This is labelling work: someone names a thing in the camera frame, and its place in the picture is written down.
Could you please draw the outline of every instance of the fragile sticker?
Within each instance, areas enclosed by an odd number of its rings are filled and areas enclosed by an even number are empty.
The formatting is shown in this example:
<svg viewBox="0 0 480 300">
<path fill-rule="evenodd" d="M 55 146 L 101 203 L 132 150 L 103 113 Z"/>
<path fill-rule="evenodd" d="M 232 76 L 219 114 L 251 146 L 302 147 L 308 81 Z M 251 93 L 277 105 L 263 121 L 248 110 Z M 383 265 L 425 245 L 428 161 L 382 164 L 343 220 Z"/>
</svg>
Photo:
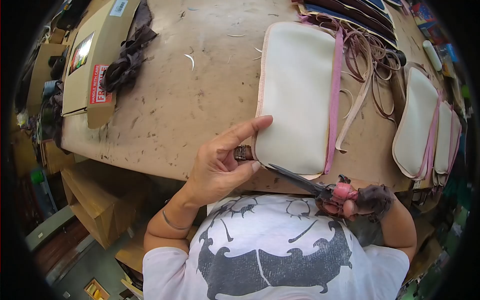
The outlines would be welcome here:
<svg viewBox="0 0 480 300">
<path fill-rule="evenodd" d="M 107 93 L 100 87 L 103 72 L 107 68 L 108 65 L 95 65 L 93 68 L 92 85 L 90 87 L 90 104 L 112 102 L 112 94 Z"/>
<path fill-rule="evenodd" d="M 121 15 L 123 15 L 123 11 L 125 10 L 125 6 L 127 6 L 127 3 L 127 0 L 117 0 L 110 11 L 110 15 L 121 17 Z"/>
</svg>

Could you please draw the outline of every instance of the stack of leather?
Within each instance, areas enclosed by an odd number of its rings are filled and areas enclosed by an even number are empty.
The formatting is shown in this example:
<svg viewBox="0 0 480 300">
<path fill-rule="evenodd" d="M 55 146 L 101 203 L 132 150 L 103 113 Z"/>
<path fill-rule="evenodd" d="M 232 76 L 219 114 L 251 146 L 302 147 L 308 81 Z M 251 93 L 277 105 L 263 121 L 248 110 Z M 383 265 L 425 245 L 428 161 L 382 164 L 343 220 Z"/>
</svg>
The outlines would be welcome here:
<svg viewBox="0 0 480 300">
<path fill-rule="evenodd" d="M 297 2 L 302 22 L 320 24 L 329 22 L 327 14 L 347 23 L 354 29 L 367 30 L 390 49 L 397 49 L 393 18 L 383 0 L 292 0 Z M 401 6 L 400 0 L 390 0 Z"/>
</svg>

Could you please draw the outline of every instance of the hand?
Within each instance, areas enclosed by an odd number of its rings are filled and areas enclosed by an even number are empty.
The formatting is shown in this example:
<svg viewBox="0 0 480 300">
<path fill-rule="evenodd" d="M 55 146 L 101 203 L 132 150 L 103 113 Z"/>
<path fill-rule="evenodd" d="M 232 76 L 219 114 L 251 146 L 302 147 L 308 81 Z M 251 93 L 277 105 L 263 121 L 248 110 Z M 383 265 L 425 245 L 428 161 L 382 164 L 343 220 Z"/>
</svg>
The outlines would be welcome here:
<svg viewBox="0 0 480 300">
<path fill-rule="evenodd" d="M 182 188 L 187 195 L 186 204 L 200 207 L 217 202 L 258 171 L 260 162 L 238 162 L 233 158 L 233 149 L 272 122 L 272 116 L 254 118 L 203 144 L 198 149 L 190 178 Z"/>
<path fill-rule="evenodd" d="M 343 215 L 350 221 L 355 221 L 357 215 L 368 215 L 372 212 L 373 210 L 360 209 L 352 200 L 346 200 L 343 203 Z"/>
</svg>

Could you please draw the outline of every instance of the bracelet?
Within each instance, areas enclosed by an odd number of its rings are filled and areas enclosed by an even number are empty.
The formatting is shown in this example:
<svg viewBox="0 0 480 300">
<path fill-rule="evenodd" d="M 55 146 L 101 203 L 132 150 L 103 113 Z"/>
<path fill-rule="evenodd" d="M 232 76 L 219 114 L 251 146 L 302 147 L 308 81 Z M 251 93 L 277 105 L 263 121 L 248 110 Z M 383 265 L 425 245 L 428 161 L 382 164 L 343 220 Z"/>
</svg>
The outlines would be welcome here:
<svg viewBox="0 0 480 300">
<path fill-rule="evenodd" d="M 185 228 L 175 226 L 175 225 L 173 225 L 172 223 L 170 223 L 170 221 L 167 219 L 167 216 L 165 215 L 165 210 L 162 210 L 162 214 L 163 214 L 163 218 L 165 219 L 165 222 L 166 222 L 170 227 L 172 227 L 173 229 L 176 229 L 176 230 L 185 230 L 185 229 L 190 228 L 190 226 L 185 227 Z"/>
</svg>

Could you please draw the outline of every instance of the wooden workbench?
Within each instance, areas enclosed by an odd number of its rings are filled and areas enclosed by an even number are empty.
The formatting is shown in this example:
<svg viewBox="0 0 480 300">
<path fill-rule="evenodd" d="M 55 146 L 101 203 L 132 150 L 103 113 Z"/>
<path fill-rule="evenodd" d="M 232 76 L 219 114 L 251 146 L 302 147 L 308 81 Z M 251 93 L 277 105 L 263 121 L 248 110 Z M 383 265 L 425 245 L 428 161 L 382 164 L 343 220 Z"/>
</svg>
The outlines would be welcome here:
<svg viewBox="0 0 480 300">
<path fill-rule="evenodd" d="M 105 2 L 93 0 L 82 23 Z M 252 59 L 260 54 L 254 47 L 262 48 L 264 33 L 272 23 L 298 20 L 297 9 L 290 0 L 148 2 L 154 15 L 152 29 L 159 36 L 144 53 L 148 60 L 135 87 L 118 96 L 114 115 L 100 129 L 88 129 L 86 114 L 65 118 L 62 147 L 118 167 L 186 180 L 202 143 L 255 116 L 260 60 Z M 413 17 L 387 7 L 394 18 L 399 48 L 409 61 L 424 64 L 439 88 L 438 75 L 421 48 L 424 37 Z M 184 54 L 194 58 L 193 71 Z M 356 95 L 360 84 L 342 76 L 345 87 Z M 381 86 L 381 94 L 384 105 L 391 105 L 387 85 Z M 349 101 L 340 94 L 339 131 Z M 343 143 L 349 151 L 342 154 L 336 150 L 330 174 L 320 180 L 333 183 L 342 173 L 363 182 L 359 186 L 376 183 L 406 190 L 410 180 L 392 158 L 395 130 L 375 111 L 370 89 Z M 262 169 L 242 187 L 300 192 Z"/>
</svg>

